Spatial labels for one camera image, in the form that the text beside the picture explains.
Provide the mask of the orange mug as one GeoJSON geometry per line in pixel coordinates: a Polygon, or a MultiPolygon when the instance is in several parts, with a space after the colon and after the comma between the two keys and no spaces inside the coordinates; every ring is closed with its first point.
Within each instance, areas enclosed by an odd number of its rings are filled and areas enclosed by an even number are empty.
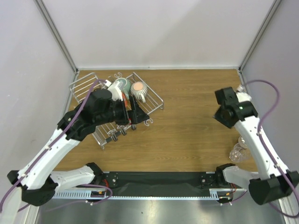
{"type": "Polygon", "coordinates": [[[127,98],[126,98],[126,95],[124,94],[124,92],[122,92],[122,99],[124,101],[126,109],[128,109],[128,102],[127,102],[127,98]]]}

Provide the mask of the grey striped round mug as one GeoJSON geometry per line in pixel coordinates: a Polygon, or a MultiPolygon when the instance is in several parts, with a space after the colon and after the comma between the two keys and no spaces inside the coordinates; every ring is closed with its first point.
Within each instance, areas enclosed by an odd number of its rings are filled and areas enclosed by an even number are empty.
{"type": "Polygon", "coordinates": [[[130,87],[131,94],[137,99],[146,103],[148,86],[144,82],[135,82],[130,87]]]}

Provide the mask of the teal ceramic mug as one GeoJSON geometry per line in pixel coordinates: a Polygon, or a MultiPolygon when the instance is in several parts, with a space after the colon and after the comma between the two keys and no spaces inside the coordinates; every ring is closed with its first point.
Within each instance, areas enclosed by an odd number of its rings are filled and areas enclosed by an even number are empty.
{"type": "Polygon", "coordinates": [[[116,79],[116,82],[118,82],[118,87],[120,90],[124,93],[126,99],[129,99],[130,95],[130,88],[131,88],[131,83],[128,79],[126,78],[118,78],[116,79]]]}

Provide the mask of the clear faceted glass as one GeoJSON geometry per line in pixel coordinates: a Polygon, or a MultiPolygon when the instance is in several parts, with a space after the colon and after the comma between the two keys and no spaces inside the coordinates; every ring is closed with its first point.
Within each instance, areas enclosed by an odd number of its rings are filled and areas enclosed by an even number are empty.
{"type": "Polygon", "coordinates": [[[240,163],[246,161],[250,158],[250,151],[244,148],[239,143],[234,145],[234,148],[229,153],[229,158],[232,162],[240,163]]]}

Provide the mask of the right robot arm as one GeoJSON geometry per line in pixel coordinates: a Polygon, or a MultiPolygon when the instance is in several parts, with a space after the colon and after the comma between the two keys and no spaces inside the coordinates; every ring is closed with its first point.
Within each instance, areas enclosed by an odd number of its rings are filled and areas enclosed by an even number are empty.
{"type": "Polygon", "coordinates": [[[249,191],[259,205],[290,196],[291,187],[297,187],[299,174],[291,171],[280,159],[263,128],[260,118],[245,92],[232,87],[215,91],[220,106],[214,118],[228,128],[235,128],[250,150],[257,172],[240,169],[232,163],[218,166],[215,182],[225,188],[233,183],[249,191]]]}

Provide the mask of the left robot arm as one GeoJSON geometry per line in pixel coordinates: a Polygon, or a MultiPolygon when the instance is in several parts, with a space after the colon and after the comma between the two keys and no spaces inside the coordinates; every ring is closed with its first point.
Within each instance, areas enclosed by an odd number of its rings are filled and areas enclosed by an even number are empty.
{"type": "Polygon", "coordinates": [[[23,202],[41,206],[61,190],[102,184],[103,172],[94,162],[61,174],[53,169],[86,136],[94,133],[96,127],[112,122],[119,126],[136,125],[150,118],[134,97],[129,98],[131,110],[127,110],[123,100],[114,100],[112,96],[107,89],[92,91],[63,116],[49,142],[25,168],[8,173],[13,186],[21,188],[23,202]]]}

